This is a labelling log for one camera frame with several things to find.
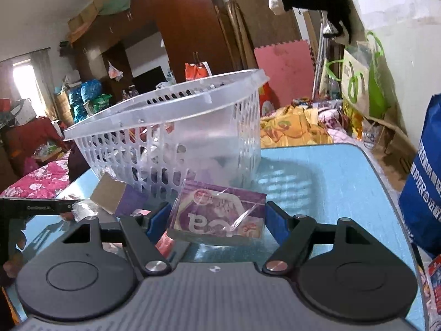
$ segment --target laundry basket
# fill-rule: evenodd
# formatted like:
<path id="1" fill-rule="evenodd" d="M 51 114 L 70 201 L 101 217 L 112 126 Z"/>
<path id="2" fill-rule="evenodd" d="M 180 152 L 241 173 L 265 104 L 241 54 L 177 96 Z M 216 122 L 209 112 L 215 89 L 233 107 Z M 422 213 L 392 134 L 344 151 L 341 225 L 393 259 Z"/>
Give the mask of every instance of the laundry basket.
<path id="1" fill-rule="evenodd" d="M 184 179 L 246 188 L 260 161 L 263 70 L 233 72 L 151 91 L 64 132 L 94 173 L 109 172 L 173 202 Z"/>

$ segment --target purple and white packaging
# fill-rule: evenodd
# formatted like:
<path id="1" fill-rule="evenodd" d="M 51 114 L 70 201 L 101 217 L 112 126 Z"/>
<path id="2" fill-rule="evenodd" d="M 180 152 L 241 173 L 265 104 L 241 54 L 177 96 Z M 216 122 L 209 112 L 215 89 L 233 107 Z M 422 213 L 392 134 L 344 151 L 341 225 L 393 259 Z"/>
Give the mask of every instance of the purple and white packaging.
<path id="1" fill-rule="evenodd" d="M 167 234 L 203 244 L 247 244 L 262 236 L 265 200 L 266 194 L 185 180 Z"/>

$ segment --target window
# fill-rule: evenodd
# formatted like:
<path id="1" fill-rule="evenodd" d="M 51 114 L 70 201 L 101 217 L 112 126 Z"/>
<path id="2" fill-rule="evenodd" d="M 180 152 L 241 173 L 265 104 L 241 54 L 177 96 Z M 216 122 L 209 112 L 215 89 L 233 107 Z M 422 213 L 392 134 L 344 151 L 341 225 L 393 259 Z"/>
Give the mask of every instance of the window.
<path id="1" fill-rule="evenodd" d="M 30 59 L 14 63 L 14 81 L 21 98 L 30 99 L 37 116 L 46 116 L 45 105 L 41 102 Z"/>

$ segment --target pink floral bedding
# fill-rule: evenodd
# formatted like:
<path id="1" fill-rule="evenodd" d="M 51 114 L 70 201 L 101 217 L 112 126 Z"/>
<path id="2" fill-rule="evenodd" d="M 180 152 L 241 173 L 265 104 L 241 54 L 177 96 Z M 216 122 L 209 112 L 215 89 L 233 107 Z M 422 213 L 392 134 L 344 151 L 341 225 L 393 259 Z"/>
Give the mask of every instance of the pink floral bedding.
<path id="1" fill-rule="evenodd" d="M 69 185 L 68 154 L 34 170 L 0 194 L 2 197 L 52 199 Z"/>

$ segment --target curtain rod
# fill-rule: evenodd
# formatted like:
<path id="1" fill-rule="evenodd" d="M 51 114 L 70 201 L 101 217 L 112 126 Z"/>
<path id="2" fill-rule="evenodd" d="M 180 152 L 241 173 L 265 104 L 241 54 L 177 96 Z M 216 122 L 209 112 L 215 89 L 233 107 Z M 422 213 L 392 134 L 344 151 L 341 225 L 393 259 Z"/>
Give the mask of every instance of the curtain rod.
<path id="1" fill-rule="evenodd" d="M 8 61 L 8 60 L 13 59 L 13 58 L 17 58 L 17 57 L 21 57 L 21 56 L 26 56 L 26 55 L 28 55 L 30 53 L 34 53 L 34 52 L 38 52 L 38 51 L 45 51 L 45 50 L 50 50 L 50 49 L 51 49 L 50 47 L 46 47 L 46 48 L 40 48 L 39 50 L 34 50 L 34 51 L 27 52 L 27 53 L 22 53 L 21 55 L 17 55 L 17 56 L 14 56 L 14 57 L 10 57 L 10 58 L 4 59 L 3 61 L 0 61 L 0 63 Z"/>

